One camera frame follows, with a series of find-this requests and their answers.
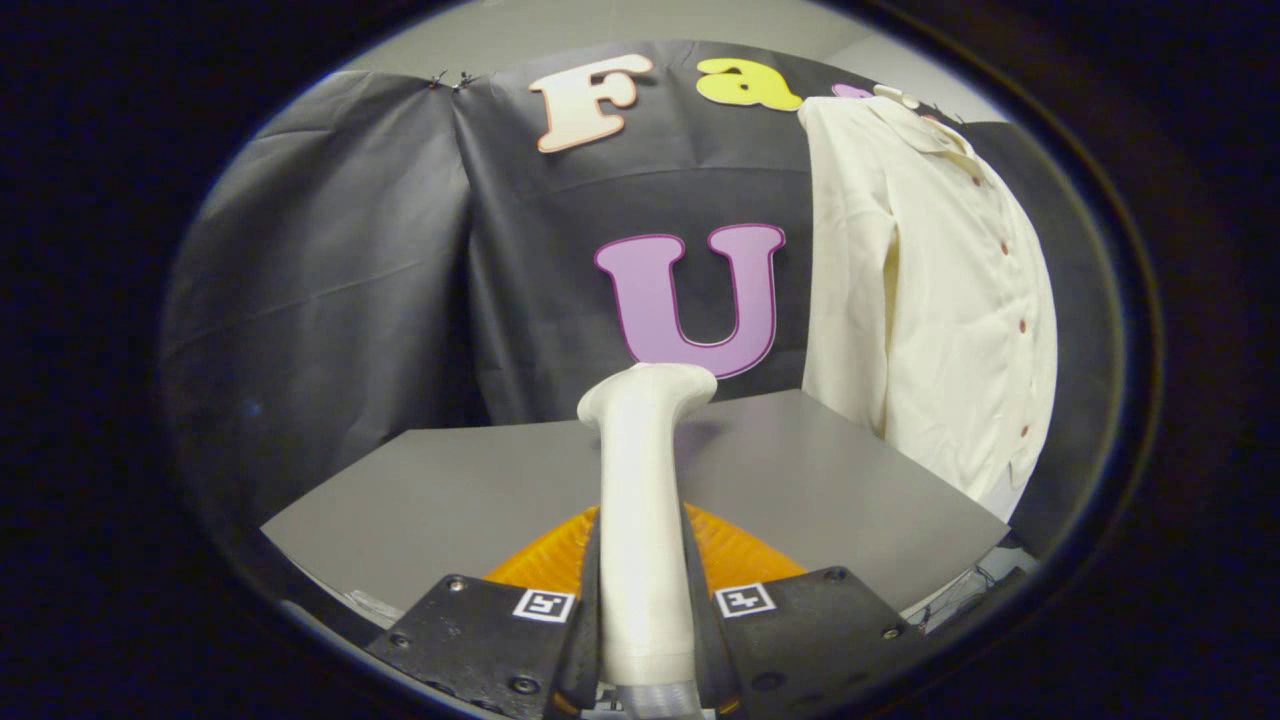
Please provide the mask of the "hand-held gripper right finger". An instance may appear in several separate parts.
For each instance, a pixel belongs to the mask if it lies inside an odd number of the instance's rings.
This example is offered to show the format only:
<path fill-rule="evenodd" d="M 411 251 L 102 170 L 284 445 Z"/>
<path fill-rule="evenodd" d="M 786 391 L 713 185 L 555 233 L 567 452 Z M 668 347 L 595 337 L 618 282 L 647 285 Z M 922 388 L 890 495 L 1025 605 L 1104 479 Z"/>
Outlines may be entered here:
<path fill-rule="evenodd" d="M 925 657 L 925 637 L 844 566 L 808 571 L 684 507 L 695 673 L 708 716 L 861 714 Z"/>

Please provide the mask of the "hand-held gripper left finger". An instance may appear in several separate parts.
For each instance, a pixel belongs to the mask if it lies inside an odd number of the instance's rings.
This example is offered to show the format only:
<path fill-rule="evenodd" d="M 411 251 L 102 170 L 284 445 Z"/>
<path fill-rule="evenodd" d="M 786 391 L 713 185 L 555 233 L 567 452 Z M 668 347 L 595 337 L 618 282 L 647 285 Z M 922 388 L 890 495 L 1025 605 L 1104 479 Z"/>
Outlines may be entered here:
<path fill-rule="evenodd" d="M 470 712 L 581 719 L 600 685 L 596 515 L 518 552 L 502 582 L 443 577 L 366 651 Z"/>

